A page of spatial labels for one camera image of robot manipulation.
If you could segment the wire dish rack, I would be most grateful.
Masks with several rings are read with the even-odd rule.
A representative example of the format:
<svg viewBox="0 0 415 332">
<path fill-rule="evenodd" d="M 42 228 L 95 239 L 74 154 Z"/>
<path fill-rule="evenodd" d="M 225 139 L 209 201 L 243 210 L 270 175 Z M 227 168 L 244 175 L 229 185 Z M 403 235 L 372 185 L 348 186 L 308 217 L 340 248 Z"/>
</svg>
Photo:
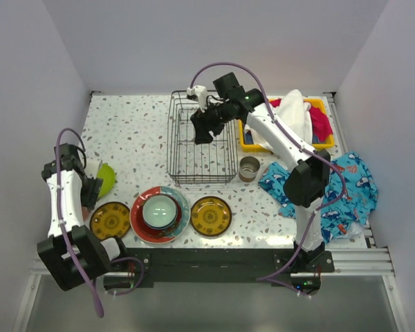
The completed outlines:
<svg viewBox="0 0 415 332">
<path fill-rule="evenodd" d="M 179 184 L 229 183 L 237 174 L 237 123 L 229 122 L 210 144 L 194 142 L 190 116 L 198 103 L 184 90 L 173 91 L 167 117 L 167 173 Z"/>
</svg>

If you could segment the metal cup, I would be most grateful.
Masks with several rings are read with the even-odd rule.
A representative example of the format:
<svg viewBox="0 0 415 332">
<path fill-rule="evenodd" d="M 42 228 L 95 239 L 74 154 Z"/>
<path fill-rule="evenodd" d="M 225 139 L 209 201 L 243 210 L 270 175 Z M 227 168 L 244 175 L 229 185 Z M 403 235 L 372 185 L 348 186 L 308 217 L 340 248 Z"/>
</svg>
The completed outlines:
<svg viewBox="0 0 415 332">
<path fill-rule="evenodd" d="M 243 182 L 252 182 L 257 177 L 260 162 L 253 156 L 245 156 L 239 161 L 239 178 Z"/>
</svg>

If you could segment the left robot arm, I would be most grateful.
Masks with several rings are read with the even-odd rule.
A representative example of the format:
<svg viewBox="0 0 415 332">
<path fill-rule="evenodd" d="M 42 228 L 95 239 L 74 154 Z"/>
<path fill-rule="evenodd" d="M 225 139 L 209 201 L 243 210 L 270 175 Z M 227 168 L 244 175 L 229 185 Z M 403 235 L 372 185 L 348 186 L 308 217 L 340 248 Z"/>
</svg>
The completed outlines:
<svg viewBox="0 0 415 332">
<path fill-rule="evenodd" d="M 89 279 L 109 272 L 122 271 L 129 265 L 129 254 L 122 239 L 115 235 L 99 240 L 84 224 L 82 208 L 95 207 L 102 180 L 85 173 L 80 154 L 84 151 L 68 143 L 54 148 L 60 171 L 53 160 L 44 165 L 41 176 L 50 192 L 51 218 L 47 239 L 37 244 L 39 258 L 57 285 L 68 291 L 84 283 L 67 250 L 61 227 Z"/>
</svg>

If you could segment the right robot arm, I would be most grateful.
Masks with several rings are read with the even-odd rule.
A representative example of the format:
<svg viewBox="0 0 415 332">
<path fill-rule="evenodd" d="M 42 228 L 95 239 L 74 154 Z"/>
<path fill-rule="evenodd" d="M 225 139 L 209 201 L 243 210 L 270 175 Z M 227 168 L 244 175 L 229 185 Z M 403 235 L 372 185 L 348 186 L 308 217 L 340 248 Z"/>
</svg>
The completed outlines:
<svg viewBox="0 0 415 332">
<path fill-rule="evenodd" d="M 290 175 L 284 193 L 295 206 L 297 238 L 294 255 L 296 267 L 311 271 L 324 252 L 321 220 L 317 211 L 329 184 L 330 155 L 315 151 L 273 113 L 262 87 L 245 90 L 234 73 L 213 82 L 218 102 L 210 102 L 205 87 L 190 84 L 187 96 L 199 104 L 190 120 L 194 126 L 194 142 L 208 144 L 231 120 L 241 120 L 255 130 L 285 163 Z"/>
</svg>

